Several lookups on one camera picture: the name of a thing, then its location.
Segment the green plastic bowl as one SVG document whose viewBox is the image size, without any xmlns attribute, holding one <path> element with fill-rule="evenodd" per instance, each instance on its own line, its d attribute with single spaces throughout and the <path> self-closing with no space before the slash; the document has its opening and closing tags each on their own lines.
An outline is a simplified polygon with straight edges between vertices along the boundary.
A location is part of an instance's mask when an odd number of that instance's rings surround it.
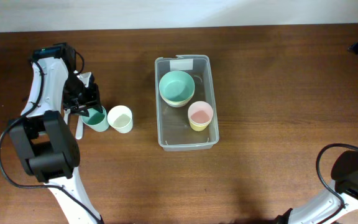
<svg viewBox="0 0 358 224">
<path fill-rule="evenodd" d="M 173 102 L 185 101 L 195 92 L 195 81 L 190 74 L 183 71 L 166 73 L 158 84 L 160 94 Z"/>
</svg>

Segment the cream plastic cup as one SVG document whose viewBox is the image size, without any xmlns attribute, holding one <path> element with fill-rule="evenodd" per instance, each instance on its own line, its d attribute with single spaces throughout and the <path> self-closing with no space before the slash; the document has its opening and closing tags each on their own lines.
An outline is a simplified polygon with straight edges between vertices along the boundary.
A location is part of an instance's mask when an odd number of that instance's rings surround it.
<svg viewBox="0 0 358 224">
<path fill-rule="evenodd" d="M 124 105 L 118 105 L 110 109 L 107 121 L 111 127 L 122 134 L 130 132 L 133 128 L 132 111 Z"/>
</svg>

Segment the green plastic cup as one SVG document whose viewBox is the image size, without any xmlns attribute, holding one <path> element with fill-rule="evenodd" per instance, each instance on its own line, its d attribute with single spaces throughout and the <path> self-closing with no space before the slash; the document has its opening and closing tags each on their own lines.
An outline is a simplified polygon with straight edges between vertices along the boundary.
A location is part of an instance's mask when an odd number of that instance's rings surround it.
<svg viewBox="0 0 358 224">
<path fill-rule="evenodd" d="M 80 116 L 80 119 L 96 132 L 104 132 L 108 129 L 109 123 L 107 121 L 107 112 L 104 107 L 102 109 L 103 111 L 100 113 L 96 109 L 90 108 L 88 116 Z"/>
</svg>

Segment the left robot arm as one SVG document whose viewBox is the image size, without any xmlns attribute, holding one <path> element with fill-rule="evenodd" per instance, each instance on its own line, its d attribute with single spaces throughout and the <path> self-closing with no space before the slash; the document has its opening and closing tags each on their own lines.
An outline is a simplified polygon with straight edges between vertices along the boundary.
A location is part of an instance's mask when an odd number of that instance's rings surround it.
<svg viewBox="0 0 358 224">
<path fill-rule="evenodd" d="M 34 77 L 26 106 L 1 135 L 9 135 L 24 171 L 38 184 L 22 185 L 3 176 L 18 188 L 49 189 L 70 223 L 102 223 L 80 179 L 78 143 L 61 114 L 69 110 L 89 116 L 90 109 L 103 110 L 93 74 L 86 73 L 86 81 L 80 79 L 79 57 L 67 43 L 33 51 Z"/>
</svg>

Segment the yellow plastic cup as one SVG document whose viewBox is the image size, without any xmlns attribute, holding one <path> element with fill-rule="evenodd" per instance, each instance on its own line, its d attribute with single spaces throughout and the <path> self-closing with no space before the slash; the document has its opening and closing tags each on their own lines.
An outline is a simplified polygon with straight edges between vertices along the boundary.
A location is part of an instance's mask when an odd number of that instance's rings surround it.
<svg viewBox="0 0 358 224">
<path fill-rule="evenodd" d="M 210 124 L 210 121 L 208 121 L 206 123 L 203 123 L 203 124 L 199 124 L 199 123 L 194 122 L 191 119 L 189 120 L 189 122 L 190 122 L 191 129 L 194 130 L 194 131 L 197 131 L 197 132 L 203 131 Z"/>
</svg>

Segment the pink plastic cup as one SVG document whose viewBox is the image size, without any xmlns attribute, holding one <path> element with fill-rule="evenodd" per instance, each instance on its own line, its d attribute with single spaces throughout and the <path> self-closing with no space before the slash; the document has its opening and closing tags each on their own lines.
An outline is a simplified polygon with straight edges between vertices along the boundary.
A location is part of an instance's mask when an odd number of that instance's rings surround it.
<svg viewBox="0 0 358 224">
<path fill-rule="evenodd" d="M 214 116 L 213 107 L 205 101 L 196 101 L 188 108 L 188 118 L 195 124 L 210 123 Z"/>
</svg>

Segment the grey plastic spoon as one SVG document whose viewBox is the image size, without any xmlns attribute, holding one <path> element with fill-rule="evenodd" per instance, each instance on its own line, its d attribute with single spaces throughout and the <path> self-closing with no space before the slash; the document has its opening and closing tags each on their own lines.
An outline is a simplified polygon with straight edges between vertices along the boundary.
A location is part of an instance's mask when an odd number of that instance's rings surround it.
<svg viewBox="0 0 358 224">
<path fill-rule="evenodd" d="M 83 120 L 82 120 L 82 117 L 79 116 L 77 126 L 76 126 L 75 138 L 77 140 L 80 140 L 80 139 L 82 139 L 82 137 L 83 137 Z"/>
</svg>

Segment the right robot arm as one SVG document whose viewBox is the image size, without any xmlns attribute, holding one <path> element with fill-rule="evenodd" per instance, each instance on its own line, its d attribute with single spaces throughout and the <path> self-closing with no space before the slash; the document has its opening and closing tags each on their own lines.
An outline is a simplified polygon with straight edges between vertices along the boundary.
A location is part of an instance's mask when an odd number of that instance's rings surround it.
<svg viewBox="0 0 358 224">
<path fill-rule="evenodd" d="M 320 171 L 323 154 L 334 147 L 346 149 L 335 161 L 331 181 L 327 183 Z M 358 210 L 358 147 L 344 143 L 324 146 L 316 158 L 316 173 L 324 190 L 308 203 L 291 208 L 274 219 L 281 224 L 335 223 L 344 215 Z"/>
</svg>

